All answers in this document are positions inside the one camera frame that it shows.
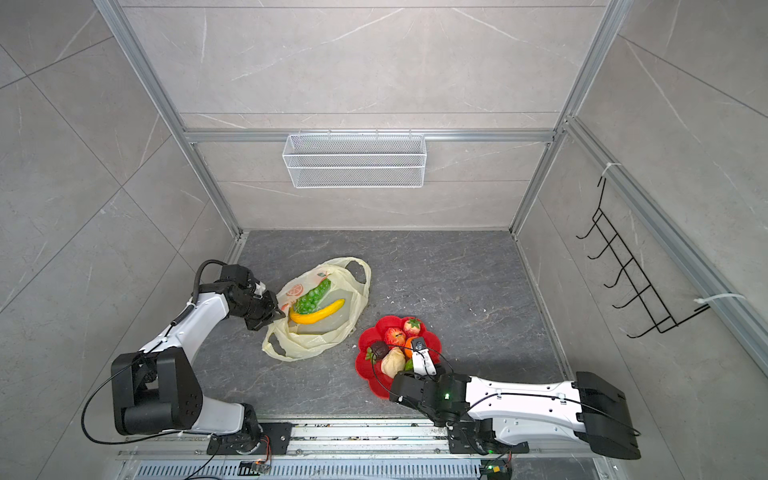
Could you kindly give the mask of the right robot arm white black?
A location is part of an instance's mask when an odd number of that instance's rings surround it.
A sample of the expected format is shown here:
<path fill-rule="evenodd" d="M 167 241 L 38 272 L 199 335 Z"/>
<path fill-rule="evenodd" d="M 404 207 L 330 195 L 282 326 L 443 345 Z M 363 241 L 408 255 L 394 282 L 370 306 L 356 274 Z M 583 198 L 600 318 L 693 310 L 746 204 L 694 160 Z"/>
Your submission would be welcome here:
<path fill-rule="evenodd" d="M 576 442 L 604 457 L 638 460 L 640 433 L 623 391 L 591 373 L 550 384 L 504 383 L 456 373 L 396 375 L 389 399 L 448 430 L 453 453 L 526 453 L 541 442 Z"/>

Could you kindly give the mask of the red fake strawberry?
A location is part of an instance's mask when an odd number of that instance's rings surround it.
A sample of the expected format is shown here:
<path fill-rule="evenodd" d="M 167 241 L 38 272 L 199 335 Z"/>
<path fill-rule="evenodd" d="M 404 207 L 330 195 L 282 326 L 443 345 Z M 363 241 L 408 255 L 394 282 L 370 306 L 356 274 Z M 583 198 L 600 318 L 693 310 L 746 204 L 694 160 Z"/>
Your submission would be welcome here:
<path fill-rule="evenodd" d="M 423 322 L 415 317 L 409 317 L 404 320 L 402 330 L 407 338 L 419 337 L 423 330 Z"/>

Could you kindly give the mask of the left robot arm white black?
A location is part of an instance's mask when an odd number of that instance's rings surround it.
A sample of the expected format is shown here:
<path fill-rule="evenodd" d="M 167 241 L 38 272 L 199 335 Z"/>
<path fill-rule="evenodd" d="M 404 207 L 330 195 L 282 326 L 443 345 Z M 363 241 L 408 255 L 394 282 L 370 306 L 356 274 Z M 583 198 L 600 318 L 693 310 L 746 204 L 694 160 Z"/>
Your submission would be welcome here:
<path fill-rule="evenodd" d="M 111 387 L 115 430 L 125 444 L 186 433 L 209 435 L 218 446 L 240 453 L 261 446 L 254 407 L 205 396 L 193 369 L 208 335 L 231 316 L 258 330 L 284 313 L 275 293 L 259 281 L 198 285 L 166 330 L 115 358 L 103 384 Z"/>

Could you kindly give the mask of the orange fake fruit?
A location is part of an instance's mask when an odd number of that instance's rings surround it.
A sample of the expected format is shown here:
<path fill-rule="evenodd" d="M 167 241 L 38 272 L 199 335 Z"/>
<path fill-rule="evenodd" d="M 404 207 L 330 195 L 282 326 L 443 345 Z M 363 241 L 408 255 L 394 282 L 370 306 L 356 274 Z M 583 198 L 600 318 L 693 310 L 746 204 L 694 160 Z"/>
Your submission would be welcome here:
<path fill-rule="evenodd" d="M 409 337 L 406 339 L 405 345 L 403 346 L 404 353 L 408 359 L 411 359 L 413 357 L 413 342 L 415 340 L 415 337 Z"/>

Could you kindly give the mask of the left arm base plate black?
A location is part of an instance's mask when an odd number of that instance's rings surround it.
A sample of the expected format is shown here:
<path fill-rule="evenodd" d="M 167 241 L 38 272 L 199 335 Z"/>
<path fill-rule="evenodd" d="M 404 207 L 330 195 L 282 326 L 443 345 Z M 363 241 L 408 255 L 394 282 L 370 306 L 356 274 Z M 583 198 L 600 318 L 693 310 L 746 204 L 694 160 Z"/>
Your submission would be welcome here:
<path fill-rule="evenodd" d="M 284 455 L 287 453 L 293 424 L 261 423 L 255 433 L 245 429 L 224 436 L 213 436 L 206 454 L 214 455 Z"/>

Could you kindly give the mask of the dark brown fake fruit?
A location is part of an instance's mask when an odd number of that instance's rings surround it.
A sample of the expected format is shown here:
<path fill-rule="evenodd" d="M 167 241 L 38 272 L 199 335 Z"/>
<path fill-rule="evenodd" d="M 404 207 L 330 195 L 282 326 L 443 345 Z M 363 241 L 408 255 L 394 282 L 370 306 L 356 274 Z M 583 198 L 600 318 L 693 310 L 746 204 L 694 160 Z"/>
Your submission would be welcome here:
<path fill-rule="evenodd" d="M 384 341 L 375 341 L 366 350 L 365 359 L 371 364 L 383 360 L 389 353 L 390 347 Z"/>

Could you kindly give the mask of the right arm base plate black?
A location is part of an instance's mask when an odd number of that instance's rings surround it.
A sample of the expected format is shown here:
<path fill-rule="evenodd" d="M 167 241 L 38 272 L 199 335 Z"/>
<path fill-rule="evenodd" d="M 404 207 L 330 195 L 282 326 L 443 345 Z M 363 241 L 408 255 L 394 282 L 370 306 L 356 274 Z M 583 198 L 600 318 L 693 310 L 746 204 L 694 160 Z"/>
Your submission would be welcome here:
<path fill-rule="evenodd" d="M 452 454 L 474 453 L 492 454 L 527 454 L 530 447 L 527 442 L 508 445 L 496 439 L 493 421 L 462 421 L 447 427 L 449 450 Z"/>

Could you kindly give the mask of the yellow plastic bag fruit print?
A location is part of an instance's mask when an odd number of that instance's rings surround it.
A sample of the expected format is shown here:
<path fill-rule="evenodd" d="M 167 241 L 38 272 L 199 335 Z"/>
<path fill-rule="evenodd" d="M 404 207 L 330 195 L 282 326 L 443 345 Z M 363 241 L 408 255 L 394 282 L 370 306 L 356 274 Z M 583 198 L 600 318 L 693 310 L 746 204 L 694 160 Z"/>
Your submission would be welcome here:
<path fill-rule="evenodd" d="M 291 321 L 289 309 L 325 278 L 332 282 L 332 286 L 319 303 L 318 310 L 339 299 L 344 299 L 345 305 L 334 315 L 312 325 Z M 262 351 L 273 359 L 295 362 L 316 357 L 340 344 L 355 330 L 367 307 L 371 283 L 370 266 L 356 257 L 327 260 L 289 281 L 277 294 L 278 304 L 286 317 L 268 327 Z"/>

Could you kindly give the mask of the red flower shaped plate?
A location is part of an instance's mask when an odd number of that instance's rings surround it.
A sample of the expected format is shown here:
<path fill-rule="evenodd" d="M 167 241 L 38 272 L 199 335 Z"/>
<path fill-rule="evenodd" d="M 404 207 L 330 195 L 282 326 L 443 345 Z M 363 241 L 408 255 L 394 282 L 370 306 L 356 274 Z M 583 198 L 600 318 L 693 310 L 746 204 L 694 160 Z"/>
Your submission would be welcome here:
<path fill-rule="evenodd" d="M 400 328 L 402 329 L 404 320 L 409 317 L 398 317 L 393 315 L 384 316 L 379 319 L 374 327 L 365 330 L 358 339 L 358 350 L 355 361 L 355 369 L 358 375 L 368 382 L 370 390 L 379 398 L 389 398 L 389 388 L 392 385 L 394 379 L 390 379 L 384 375 L 380 369 L 380 361 L 375 364 L 371 364 L 365 359 L 367 348 L 375 341 L 384 341 L 384 334 L 388 328 Z M 442 360 L 440 354 L 442 353 L 442 344 L 439 337 L 432 332 L 426 324 L 423 322 L 423 330 L 419 337 L 423 337 L 426 341 L 428 348 L 430 349 L 430 356 L 435 366 L 440 366 Z M 414 372 L 413 363 L 411 359 L 406 357 L 405 370 L 402 372 Z"/>

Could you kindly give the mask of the red pink fake apple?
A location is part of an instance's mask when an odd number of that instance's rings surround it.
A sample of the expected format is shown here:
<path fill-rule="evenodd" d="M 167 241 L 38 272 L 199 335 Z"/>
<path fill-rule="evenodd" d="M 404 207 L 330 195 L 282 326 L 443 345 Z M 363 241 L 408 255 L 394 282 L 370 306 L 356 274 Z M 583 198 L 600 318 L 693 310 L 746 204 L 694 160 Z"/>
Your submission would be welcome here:
<path fill-rule="evenodd" d="M 384 342 L 390 348 L 404 347 L 407 341 L 407 335 L 400 328 L 388 328 L 384 334 Z"/>

